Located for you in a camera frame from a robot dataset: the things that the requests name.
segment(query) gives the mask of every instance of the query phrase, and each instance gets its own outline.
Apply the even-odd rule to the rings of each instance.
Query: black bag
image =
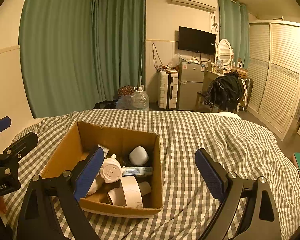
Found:
[[[248,102],[247,105],[244,107],[244,110],[247,112],[247,108],[249,105],[250,97],[251,97],[251,92],[253,88],[253,79],[246,78],[246,88],[247,88],[247,94],[248,94]]]

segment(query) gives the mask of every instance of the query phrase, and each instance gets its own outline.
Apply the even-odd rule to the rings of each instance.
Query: paper roll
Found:
[[[110,190],[107,193],[108,200],[112,205],[117,205],[117,206],[125,206],[126,201],[124,198],[124,193],[122,187],[117,187],[112,190]]]
[[[122,177],[120,184],[127,207],[143,208],[141,192],[136,178],[134,176]]]
[[[151,186],[148,182],[144,181],[138,184],[141,196],[147,195],[151,192]]]
[[[137,182],[135,177],[133,177],[133,176],[129,176],[126,178],[131,178],[131,177],[134,178],[135,182]],[[126,204],[126,200],[127,200],[130,205],[129,207],[142,208],[143,205],[142,205],[141,196],[144,196],[151,192],[150,184],[146,181],[141,182],[139,184],[135,184],[133,182],[133,179],[128,179],[128,180],[124,181],[123,184],[126,189],[126,194],[124,193],[122,187],[117,187],[117,188],[110,190],[107,193],[108,200],[110,201],[110,203],[112,205],[117,205],[117,206],[128,206]],[[140,198],[138,196],[137,191],[134,189],[135,185],[137,185],[137,187],[139,188]]]

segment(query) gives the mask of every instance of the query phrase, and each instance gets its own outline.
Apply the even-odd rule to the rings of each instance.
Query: refrigerator door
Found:
[[[199,82],[180,82],[178,89],[178,110],[194,110],[197,92],[202,91],[202,84]]]
[[[181,63],[181,81],[203,82],[204,76],[203,64]]]

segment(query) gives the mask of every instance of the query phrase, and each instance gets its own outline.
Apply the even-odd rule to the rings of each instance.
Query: sliding wardrobe door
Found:
[[[300,26],[270,23],[270,37],[271,67],[259,113],[283,139],[300,99]]]
[[[255,112],[259,107],[265,91],[270,60],[270,26],[269,23],[250,24],[250,63],[248,78],[253,79],[253,90],[249,106]]]

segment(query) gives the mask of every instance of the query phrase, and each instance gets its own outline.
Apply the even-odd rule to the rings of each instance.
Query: paper label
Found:
[[[100,144],[98,144],[98,146],[103,149],[103,153],[104,153],[104,155],[106,157],[107,154],[108,154],[109,149],[107,147],[104,147],[104,146],[100,145]]]

